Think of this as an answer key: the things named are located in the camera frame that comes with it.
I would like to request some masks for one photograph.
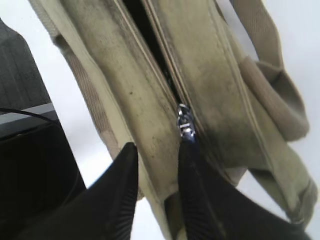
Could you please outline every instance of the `khaki bag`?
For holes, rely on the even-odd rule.
[[[308,224],[317,187],[287,142],[303,138],[309,124],[261,0],[231,0],[257,62],[214,0],[29,1],[69,63],[111,156],[136,143],[140,197],[167,240],[186,239],[178,101],[192,109],[213,168],[234,185],[248,169],[292,223]]]

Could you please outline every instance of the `white floor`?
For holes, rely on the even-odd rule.
[[[265,0],[265,4],[280,32],[285,66],[305,100],[311,125],[309,135],[292,143],[292,146],[304,159],[319,186],[320,2]],[[89,187],[110,165],[111,159],[96,132],[72,72],[27,0],[0,0],[0,18],[27,41],[83,180]],[[239,189],[270,211],[284,217],[278,206],[249,174],[243,178]],[[313,220],[307,228],[314,240],[320,239],[320,231],[317,229],[319,224],[318,202]],[[131,239],[164,239],[146,200],[137,203]]]

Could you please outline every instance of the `stitching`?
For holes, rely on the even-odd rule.
[[[208,9],[208,15],[209,15],[209,19],[211,21],[211,24],[212,24],[213,27],[216,27],[216,29],[219,31],[219,27],[214,23],[213,16],[212,16],[212,13],[210,11],[210,9],[212,10],[212,5],[208,4],[208,6],[210,7],[210,8],[208,7],[207,9]],[[229,70],[232,73],[233,80],[236,83],[235,85],[238,87],[240,96],[242,97],[242,103],[244,104],[244,108],[245,108],[245,110],[247,112],[247,117],[249,119],[249,122],[251,123],[252,130],[255,133],[256,139],[257,139],[257,141],[258,141],[258,143],[260,145],[260,149],[261,149],[261,151],[262,151],[262,153],[263,153],[263,155],[265,157],[265,160],[266,160],[269,168],[273,172],[274,171],[274,166],[271,164],[272,163],[271,162],[271,158],[270,158],[270,156],[268,154],[268,151],[266,150],[266,146],[265,146],[264,140],[262,138],[262,134],[261,134],[260,128],[258,126],[258,122],[257,122],[257,120],[256,120],[256,118],[254,116],[254,111],[253,111],[252,106],[250,104],[249,96],[246,94],[247,93],[246,89],[244,88],[244,85],[242,84],[242,82],[237,80],[237,77],[235,76],[236,73],[234,72],[234,69],[232,68],[230,61],[226,57],[227,54],[225,54],[226,51],[225,51],[225,48],[223,47],[223,45],[221,44],[220,38],[218,37],[217,34],[214,34],[214,36],[215,36],[217,42],[220,43],[220,45],[222,46],[221,50],[222,50],[222,53],[223,53],[222,54],[223,58],[227,62],[228,66],[229,66]],[[274,175],[272,175],[272,176],[275,178],[275,180],[278,183],[278,185],[281,188],[281,190],[283,192],[285,192],[283,186],[277,180],[276,176],[274,176]],[[285,194],[283,194],[283,192],[282,192],[282,196],[286,200],[286,204],[288,206],[288,203],[290,202],[289,198]]]

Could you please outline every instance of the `metal zipper pull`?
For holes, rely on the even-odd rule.
[[[196,142],[196,127],[194,124],[194,116],[189,107],[184,104],[179,104],[177,108],[177,127],[180,130],[182,140],[195,143]]]

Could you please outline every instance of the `black cable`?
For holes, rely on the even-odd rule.
[[[62,129],[61,125],[60,125],[58,122],[56,122],[56,121],[54,121],[54,120],[52,120],[52,119],[50,119],[50,118],[48,118],[48,117],[46,117],[46,116],[42,116],[42,115],[40,115],[40,114],[36,114],[36,113],[33,113],[33,112],[23,111],[23,110],[17,110],[17,109],[12,109],[12,108],[3,108],[3,107],[0,107],[0,112],[8,113],[8,114],[11,114],[11,113],[12,113],[12,114],[21,114],[21,115],[26,115],[26,116],[34,117],[34,118],[37,118],[37,119],[41,119],[41,120],[43,120],[43,121],[46,121],[46,122],[48,122],[48,123],[51,123],[51,124],[59,127],[60,129]],[[75,190],[75,188],[76,188],[76,186],[77,186],[77,182],[78,182],[79,176],[80,176],[80,172],[79,172],[79,170],[78,170],[77,173],[76,173],[76,177],[75,177],[74,184],[73,184],[70,192],[68,193],[68,195],[66,196],[66,198],[64,199],[64,201],[62,202],[62,204],[60,205],[60,207],[64,206],[64,205],[68,202],[69,198],[71,197],[73,191]]]
[[[9,113],[9,114],[13,113],[13,114],[21,114],[21,115],[31,116],[31,117],[34,117],[34,118],[42,119],[42,120],[44,120],[46,122],[52,123],[52,124],[58,126],[59,128],[61,128],[61,125],[59,123],[57,123],[56,121],[54,121],[54,120],[52,120],[50,118],[47,118],[45,116],[42,116],[40,114],[33,113],[33,112],[17,110],[17,109],[11,109],[11,108],[3,108],[3,107],[0,107],[0,112]]]

